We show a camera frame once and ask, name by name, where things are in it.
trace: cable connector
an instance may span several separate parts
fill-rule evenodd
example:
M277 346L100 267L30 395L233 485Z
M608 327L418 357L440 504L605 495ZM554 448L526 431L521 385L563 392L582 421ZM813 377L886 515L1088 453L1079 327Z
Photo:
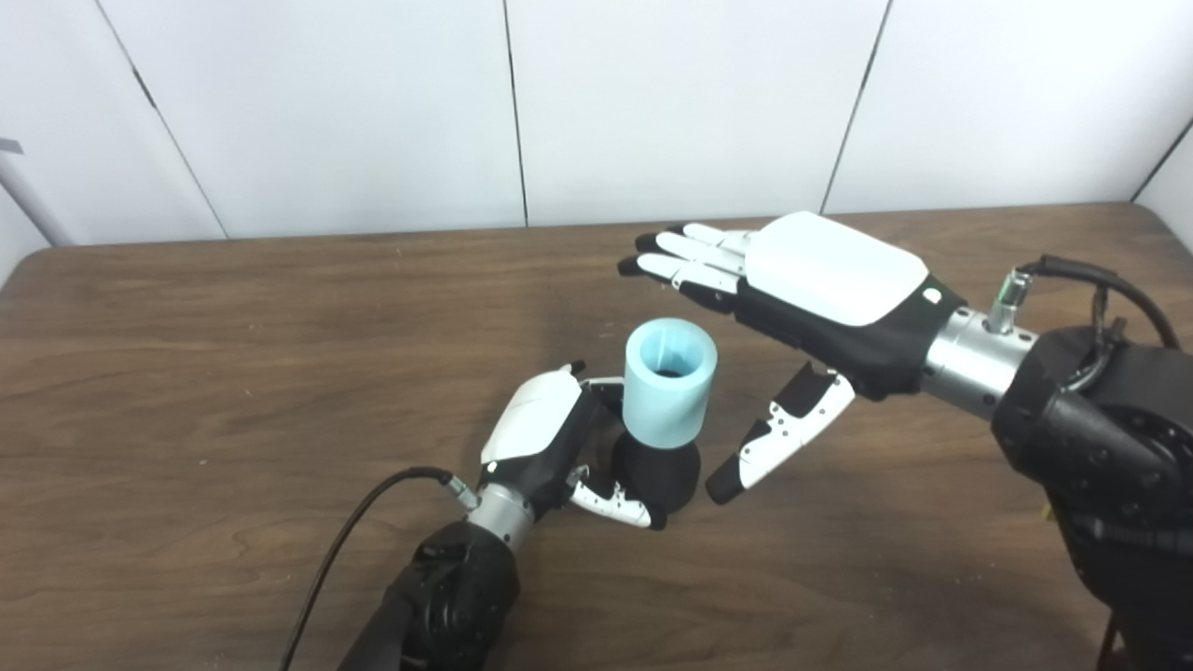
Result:
M1015 316L1027 300L1027 290L1032 288L1032 275L1021 269L1014 269L1002 281L999 297L990 307L985 320L985 330L995 336L1006 336L1015 330Z
M444 488L447 490L452 498L459 501L466 511L476 510L476 506L481 505L481 498L472 492L472 488L468 486L468 482L464 482L456 475L452 475L451 480L444 485Z

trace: wooden table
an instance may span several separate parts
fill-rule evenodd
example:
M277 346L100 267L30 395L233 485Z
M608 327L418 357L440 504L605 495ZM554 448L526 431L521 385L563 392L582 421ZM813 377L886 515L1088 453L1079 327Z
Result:
M983 309L1007 269L1056 251L1120 270L1193 336L1193 259L1143 209L840 218ZM577 357L616 374L655 316L718 344L710 472L804 357L619 279L659 228L35 254L0 294L0 666L273 669L365 491L422 463L475 481L521 381ZM1040 282L1025 325L1084 322L1088 297ZM1043 501L981 421L928 398L859 402L756 490L727 507L701 493L663 533L548 516L489 669L1087 670L1105 609ZM333 669L415 544L458 516L427 484L388 494L295 667Z

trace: light blue cup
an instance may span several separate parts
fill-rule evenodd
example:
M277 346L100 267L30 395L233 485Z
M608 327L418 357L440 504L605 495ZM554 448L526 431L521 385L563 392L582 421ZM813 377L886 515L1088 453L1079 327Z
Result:
M682 319L655 319L625 343L622 418L630 435L656 449L696 439L704 424L717 346L703 328Z

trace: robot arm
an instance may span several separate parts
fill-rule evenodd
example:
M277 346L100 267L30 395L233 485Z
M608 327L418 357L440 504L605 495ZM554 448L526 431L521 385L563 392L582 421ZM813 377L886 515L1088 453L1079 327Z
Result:
M341 671L478 670L519 593L515 553L530 529L568 501L639 528L666 516L576 460L618 378L579 381L582 362L543 373L514 393L481 451L476 494L452 490L468 513L432 534L385 590Z
M919 258L810 213L758 232L690 223L637 247L622 275L668 282L834 369L805 369L775 396L771 420L710 478L717 503L832 421L848 405L846 384L876 401L926 392L990 421L1010 466L1044 486L1078 575L1111 607L1136 667L1193 669L1193 357L1142 291L1045 257L1012 271L983 314ZM1094 325L1016 327L1037 275L1094 284ZM1166 347L1104 327L1109 289L1143 309Z

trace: black rounded base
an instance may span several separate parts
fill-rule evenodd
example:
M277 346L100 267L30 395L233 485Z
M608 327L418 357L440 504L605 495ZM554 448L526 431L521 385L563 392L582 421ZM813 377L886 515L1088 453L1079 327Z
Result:
M625 486L630 498L668 513L687 505L700 481L696 443L661 450L643 445L626 431L613 445L610 462L613 478Z

